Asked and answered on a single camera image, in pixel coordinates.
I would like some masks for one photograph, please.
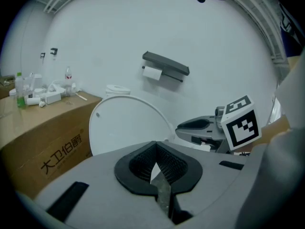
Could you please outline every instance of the toilet paper holder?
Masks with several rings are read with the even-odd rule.
[[[171,75],[168,75],[168,74],[165,74],[165,73],[161,73],[161,75],[165,75],[165,76],[168,76],[168,77],[170,77],[170,78],[173,78],[173,79],[175,79],[175,80],[177,80],[177,81],[180,81],[181,83],[183,82],[183,80],[180,80],[180,79],[178,79],[178,78],[175,78],[175,77],[173,77],[173,76],[171,76]]]

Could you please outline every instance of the white box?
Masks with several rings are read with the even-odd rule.
[[[52,104],[52,103],[60,101],[60,100],[61,100],[61,94],[58,92],[45,94],[44,101],[46,102],[46,104]]]
[[[230,150],[243,147],[262,136],[254,102],[246,95],[224,108],[221,125]]]

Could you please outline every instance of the white bottle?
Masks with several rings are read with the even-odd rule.
[[[17,106],[18,108],[24,108],[25,101],[23,97],[23,77],[21,76],[21,72],[17,73],[17,77],[15,79],[15,88],[17,96]]]
[[[71,72],[70,66],[68,66],[67,69],[66,69],[65,83],[66,83],[66,85],[69,85],[69,86],[72,85],[72,72]]]

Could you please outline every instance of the white toilet seat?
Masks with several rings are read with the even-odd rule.
[[[173,141],[174,137],[173,126],[155,106],[130,95],[102,100],[90,117],[94,156],[142,142]]]

